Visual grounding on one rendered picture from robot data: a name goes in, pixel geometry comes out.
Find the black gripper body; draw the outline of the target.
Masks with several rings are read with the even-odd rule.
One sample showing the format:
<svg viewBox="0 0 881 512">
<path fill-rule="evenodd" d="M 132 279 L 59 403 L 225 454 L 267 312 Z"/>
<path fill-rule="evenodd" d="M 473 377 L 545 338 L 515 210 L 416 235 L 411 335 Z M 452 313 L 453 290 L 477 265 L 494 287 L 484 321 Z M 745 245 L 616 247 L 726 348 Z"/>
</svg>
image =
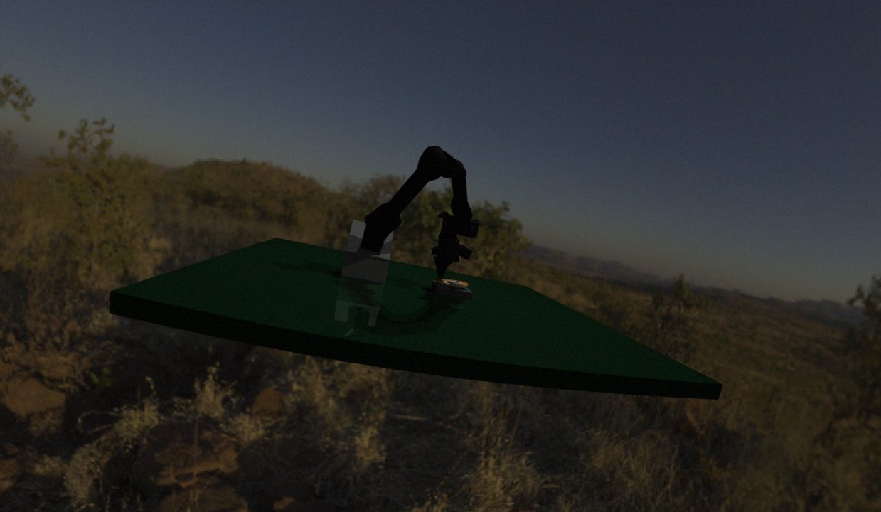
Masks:
<svg viewBox="0 0 881 512">
<path fill-rule="evenodd" d="M 441 260 L 459 262 L 459 254 L 454 252 L 454 244 L 459 240 L 457 235 L 440 231 L 438 238 L 438 247 L 432 247 L 432 254 L 437 254 L 437 258 Z"/>
</svg>

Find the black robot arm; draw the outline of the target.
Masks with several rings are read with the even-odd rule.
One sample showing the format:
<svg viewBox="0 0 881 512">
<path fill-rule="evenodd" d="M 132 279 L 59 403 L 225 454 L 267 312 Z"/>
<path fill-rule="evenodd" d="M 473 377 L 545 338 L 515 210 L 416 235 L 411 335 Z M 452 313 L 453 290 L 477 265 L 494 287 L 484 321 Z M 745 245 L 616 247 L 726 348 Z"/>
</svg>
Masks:
<svg viewBox="0 0 881 512">
<path fill-rule="evenodd" d="M 380 252 L 386 236 L 401 224 L 399 214 L 428 182 L 439 177 L 452 178 L 454 195 L 451 202 L 454 216 L 449 215 L 446 211 L 438 215 L 438 218 L 443 218 L 441 231 L 475 238 L 480 223 L 478 220 L 473 220 L 473 213 L 469 202 L 467 202 L 465 166 L 439 146 L 429 146 L 420 156 L 413 175 L 409 177 L 392 200 L 380 205 L 374 210 L 374 213 L 364 217 L 366 227 L 363 230 L 361 242 L 363 249 Z"/>
</svg>

